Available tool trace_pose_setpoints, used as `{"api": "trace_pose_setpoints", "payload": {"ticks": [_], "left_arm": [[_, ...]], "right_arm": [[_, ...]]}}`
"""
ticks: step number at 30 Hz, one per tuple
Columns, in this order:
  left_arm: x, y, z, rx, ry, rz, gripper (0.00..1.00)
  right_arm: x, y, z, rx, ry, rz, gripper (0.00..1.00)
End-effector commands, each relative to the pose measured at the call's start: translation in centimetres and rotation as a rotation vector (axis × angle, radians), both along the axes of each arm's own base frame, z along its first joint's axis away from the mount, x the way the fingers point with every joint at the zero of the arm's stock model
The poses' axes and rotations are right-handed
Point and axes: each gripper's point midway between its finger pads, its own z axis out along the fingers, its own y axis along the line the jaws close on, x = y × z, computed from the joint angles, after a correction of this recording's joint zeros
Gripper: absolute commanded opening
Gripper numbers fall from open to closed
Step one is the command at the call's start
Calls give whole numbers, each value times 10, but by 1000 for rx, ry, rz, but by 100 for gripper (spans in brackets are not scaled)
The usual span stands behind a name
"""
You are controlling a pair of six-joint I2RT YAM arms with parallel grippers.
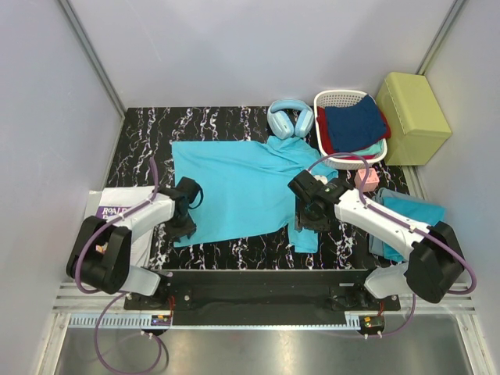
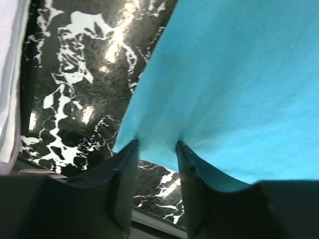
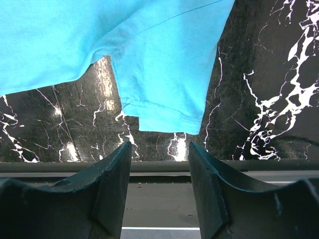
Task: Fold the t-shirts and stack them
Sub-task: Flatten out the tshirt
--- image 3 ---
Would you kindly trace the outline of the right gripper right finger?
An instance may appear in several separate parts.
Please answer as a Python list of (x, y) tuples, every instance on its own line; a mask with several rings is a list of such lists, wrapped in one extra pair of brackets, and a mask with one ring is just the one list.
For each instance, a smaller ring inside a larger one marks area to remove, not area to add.
[(316, 239), (319, 181), (276, 186), (245, 175), (189, 145), (192, 187), (203, 239)]

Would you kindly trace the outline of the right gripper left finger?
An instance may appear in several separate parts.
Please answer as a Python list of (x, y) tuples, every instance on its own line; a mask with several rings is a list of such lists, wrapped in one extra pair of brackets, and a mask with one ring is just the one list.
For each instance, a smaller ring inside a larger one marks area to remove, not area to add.
[(131, 148), (125, 142), (106, 158), (51, 186), (1, 179), (1, 238), (120, 238)]

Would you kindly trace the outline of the turquoise t-shirt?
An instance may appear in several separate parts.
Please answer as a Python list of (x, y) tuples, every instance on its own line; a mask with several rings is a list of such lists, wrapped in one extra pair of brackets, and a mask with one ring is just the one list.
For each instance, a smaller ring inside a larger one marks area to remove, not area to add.
[(3, 0), (0, 93), (78, 80), (111, 58), (141, 131), (200, 132), (231, 0)]

